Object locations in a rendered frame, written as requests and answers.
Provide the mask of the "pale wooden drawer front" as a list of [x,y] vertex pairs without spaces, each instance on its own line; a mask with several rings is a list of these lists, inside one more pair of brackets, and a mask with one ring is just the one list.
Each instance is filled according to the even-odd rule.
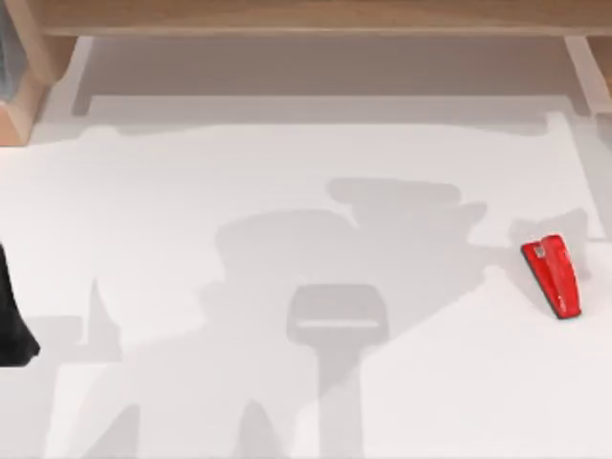
[[612,35],[612,0],[44,0],[53,35]]

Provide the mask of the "red stapler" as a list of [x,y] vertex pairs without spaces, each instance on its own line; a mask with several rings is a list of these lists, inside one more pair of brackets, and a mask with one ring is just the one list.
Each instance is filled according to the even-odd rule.
[[562,236],[546,235],[522,244],[520,251],[557,319],[579,317],[579,286]]

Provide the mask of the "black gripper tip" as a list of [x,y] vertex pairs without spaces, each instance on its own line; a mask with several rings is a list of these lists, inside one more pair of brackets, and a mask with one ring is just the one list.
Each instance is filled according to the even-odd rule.
[[0,244],[0,367],[23,367],[40,345],[22,318],[11,285],[6,253]]

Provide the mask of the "wooden cupboard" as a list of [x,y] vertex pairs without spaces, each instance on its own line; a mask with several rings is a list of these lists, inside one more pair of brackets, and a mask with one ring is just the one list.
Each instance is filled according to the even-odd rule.
[[0,147],[29,142],[50,87],[65,75],[77,40],[47,31],[57,0],[0,0]]

